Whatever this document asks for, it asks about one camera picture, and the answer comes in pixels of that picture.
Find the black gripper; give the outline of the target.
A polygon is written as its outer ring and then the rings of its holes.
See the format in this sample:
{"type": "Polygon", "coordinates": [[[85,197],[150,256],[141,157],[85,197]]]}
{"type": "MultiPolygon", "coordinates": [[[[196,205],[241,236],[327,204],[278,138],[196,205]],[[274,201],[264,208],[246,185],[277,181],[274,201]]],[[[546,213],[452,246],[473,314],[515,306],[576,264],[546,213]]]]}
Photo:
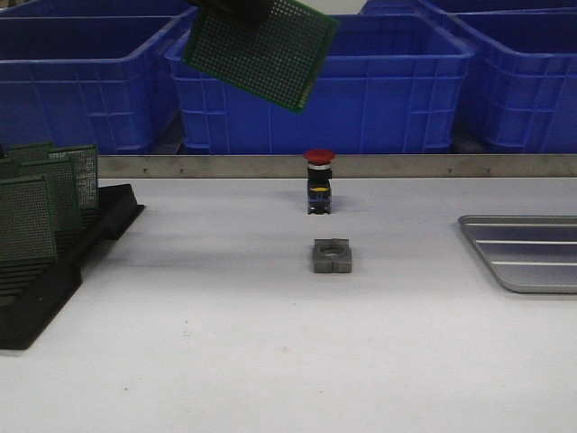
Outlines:
{"type": "Polygon", "coordinates": [[[236,22],[261,25],[270,16],[273,0],[188,0],[199,8],[223,14],[236,22]]]}

